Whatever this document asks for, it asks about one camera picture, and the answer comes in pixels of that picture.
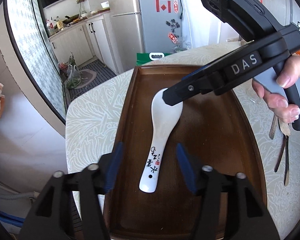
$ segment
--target spoon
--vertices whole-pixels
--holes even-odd
[[[140,190],[147,193],[154,192],[157,187],[163,151],[172,129],[181,116],[183,108],[183,102],[169,106],[163,101],[162,94],[166,89],[161,89],[156,93],[151,104],[153,137],[139,183]]]

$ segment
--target power cord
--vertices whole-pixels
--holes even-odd
[[[181,5],[180,20],[182,20],[182,18],[183,18],[183,5],[182,5],[182,0],[180,0],[180,5]]]

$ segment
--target table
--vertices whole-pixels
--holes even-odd
[[[208,45],[179,52],[150,64],[205,65],[240,47],[239,42]],[[69,173],[78,172],[90,163],[98,162],[102,154],[112,151],[120,114],[133,70],[93,88],[75,99],[66,116],[66,159]],[[234,89],[247,115],[261,154],[266,178],[268,210],[281,239],[300,219],[300,132],[291,130],[289,139],[290,181],[283,185],[285,160],[277,173],[274,166],[282,145],[283,135],[277,127],[274,140],[269,138],[273,113],[264,101],[254,103],[246,90],[251,81]],[[80,213],[79,194],[74,200]],[[103,209],[104,196],[99,196]]]

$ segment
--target finger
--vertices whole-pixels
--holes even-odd
[[[265,90],[263,99],[270,108],[288,107],[288,101],[282,95],[270,93],[268,90]]]
[[[281,74],[277,78],[277,83],[283,88],[291,87],[300,77],[300,56],[292,55],[283,67]]]
[[[292,123],[292,122],[294,122],[295,120],[297,120],[298,118],[299,118],[299,116],[297,115],[297,116],[293,116],[293,117],[290,117],[290,118],[284,118],[284,119],[282,119],[282,118],[280,118],[280,117],[278,117],[282,122],[285,122],[285,123]]]
[[[256,81],[252,80],[252,88],[256,92],[258,97],[263,98],[263,96],[265,94],[265,88],[262,85],[260,85]]]
[[[269,109],[273,111],[277,117],[283,120],[291,120],[292,118],[299,118],[299,114],[300,114],[300,108],[292,104],[289,105],[288,107],[276,107],[276,108],[269,107]]]

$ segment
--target brown tray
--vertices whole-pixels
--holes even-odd
[[[266,182],[260,153],[248,119],[233,91],[186,100],[167,141],[158,185],[154,193],[139,189],[139,181],[152,140],[151,102],[198,66],[136,67],[123,105],[117,135],[124,142],[115,187],[106,195],[104,218],[112,239],[188,239],[199,213],[200,197],[186,188],[176,145],[219,172],[244,172],[266,204]],[[217,237],[226,219],[226,195],[221,196]]]

